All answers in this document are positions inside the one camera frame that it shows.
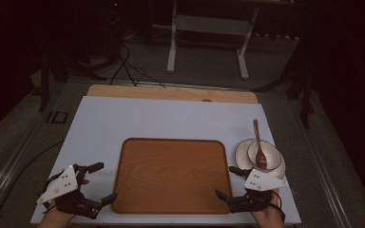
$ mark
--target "robotic hand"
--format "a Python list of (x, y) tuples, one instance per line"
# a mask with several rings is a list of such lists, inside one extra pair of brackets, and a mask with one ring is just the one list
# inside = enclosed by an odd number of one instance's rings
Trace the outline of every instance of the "robotic hand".
[(280, 211), (282, 220), (285, 214), (276, 205), (270, 203), (273, 192), (272, 189), (287, 186), (288, 183), (281, 179), (274, 178), (269, 174), (252, 169), (239, 169), (234, 166), (229, 167), (229, 171), (238, 176), (244, 176), (246, 181), (244, 184), (245, 195), (242, 197), (228, 198), (222, 191), (215, 189), (216, 195), (229, 206), (231, 213), (262, 211), (268, 206), (272, 206)]
[(43, 203), (49, 210), (49, 200), (55, 200), (55, 206), (59, 211), (74, 214), (78, 216), (96, 219), (100, 210), (117, 199), (117, 194), (113, 193), (101, 202), (86, 199), (81, 193), (81, 185), (85, 178), (86, 172), (93, 173), (104, 168), (102, 162), (92, 164), (90, 166), (71, 165), (63, 172), (52, 176), (45, 184), (44, 194), (37, 200), (37, 203)]

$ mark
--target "gray floor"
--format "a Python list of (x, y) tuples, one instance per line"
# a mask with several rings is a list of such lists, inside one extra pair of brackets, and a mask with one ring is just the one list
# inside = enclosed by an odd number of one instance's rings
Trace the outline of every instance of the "gray floor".
[[(166, 72), (168, 43), (162, 38), (153, 43), (128, 40), (128, 62), (164, 86), (214, 87), (251, 90), (277, 79), (297, 41), (255, 37), (245, 54), (250, 79), (240, 78), (235, 49), (214, 48), (181, 40), (177, 50), (176, 70)], [(108, 79), (95, 82), (73, 72), (67, 83), (51, 82), (51, 99), (45, 112), (39, 112), (40, 98), (29, 95), (0, 123), (0, 189), (10, 186), (11, 174), (17, 174), (36, 154), (65, 138), (78, 104), (93, 84), (108, 84), (115, 69), (99, 71)], [(141, 75), (131, 69), (135, 80)], [(131, 85), (124, 70), (115, 85)], [(142, 78), (138, 86), (158, 86)], [(257, 94), (277, 147), (287, 162), (286, 175), (291, 182), (302, 223), (297, 227), (365, 227), (365, 190), (349, 161), (344, 147), (313, 93), (311, 129), (299, 120), (300, 100), (287, 100), (287, 85)], [(50, 111), (69, 113), (65, 124), (45, 123)], [(34, 227), (29, 220), (39, 191), (48, 178), (60, 145), (53, 147), (16, 180), (0, 211), (0, 227)], [(0, 192), (0, 201), (4, 194)]]

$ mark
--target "metal stand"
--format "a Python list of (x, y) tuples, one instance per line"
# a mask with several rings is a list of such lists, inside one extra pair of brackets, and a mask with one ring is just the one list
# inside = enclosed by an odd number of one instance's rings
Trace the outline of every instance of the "metal stand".
[(173, 17), (171, 25), (171, 45), (168, 54), (167, 72), (173, 73), (176, 62), (176, 33), (179, 30), (191, 30), (198, 32), (211, 32), (228, 35), (244, 36), (242, 46), (237, 50), (241, 78), (248, 79), (247, 65), (244, 53), (250, 41), (251, 33), (255, 25), (259, 8), (253, 10), (251, 21), (230, 20), (210, 17), (182, 15), (177, 13), (177, 0), (173, 1)]

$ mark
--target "metal spoon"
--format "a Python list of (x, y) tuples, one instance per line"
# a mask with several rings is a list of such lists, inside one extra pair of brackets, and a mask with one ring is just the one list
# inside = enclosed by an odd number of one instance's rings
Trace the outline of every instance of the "metal spoon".
[(258, 151), (257, 151), (257, 155), (256, 155), (256, 165), (259, 168), (266, 169), (266, 167), (267, 167), (266, 157), (265, 157), (265, 154), (262, 152), (262, 149), (260, 147), (258, 120), (254, 119), (253, 123), (254, 123), (254, 131), (256, 133), (257, 145), (258, 145)]

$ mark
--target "desk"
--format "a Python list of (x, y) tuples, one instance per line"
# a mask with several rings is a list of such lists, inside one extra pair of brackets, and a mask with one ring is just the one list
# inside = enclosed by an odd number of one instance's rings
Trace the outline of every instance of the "desk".
[[(203, 99), (214, 102), (200, 102)], [(131, 137), (218, 140), (225, 146), (228, 165), (236, 165), (236, 147), (243, 140), (254, 138), (251, 125), (254, 118), (259, 119), (261, 137), (274, 143), (262, 106), (250, 92), (94, 85), (81, 101), (51, 175), (74, 163), (104, 162), (105, 168), (86, 177), (90, 184), (82, 188), (87, 198), (99, 200), (112, 191), (122, 143)], [(233, 196), (242, 196), (244, 179), (231, 174), (230, 180)], [(286, 222), (300, 223), (290, 188), (281, 188), (280, 195)], [(45, 208), (38, 205), (31, 223), (38, 223), (44, 211)], [(77, 217), (73, 222), (108, 225), (255, 223), (248, 213), (125, 215), (115, 214), (108, 206), (95, 220)]]
[(242, 45), (237, 50), (237, 57), (239, 60), (241, 78), (248, 79), (244, 53), (247, 49), (248, 42), (250, 41), (251, 33), (255, 25), (258, 12), (259, 8), (253, 9), (252, 18), (250, 21), (184, 15), (178, 13), (177, 0), (174, 0), (173, 17), (171, 20), (171, 45), (168, 55), (167, 72), (174, 72), (177, 52), (177, 30), (191, 30), (243, 36), (244, 39)]

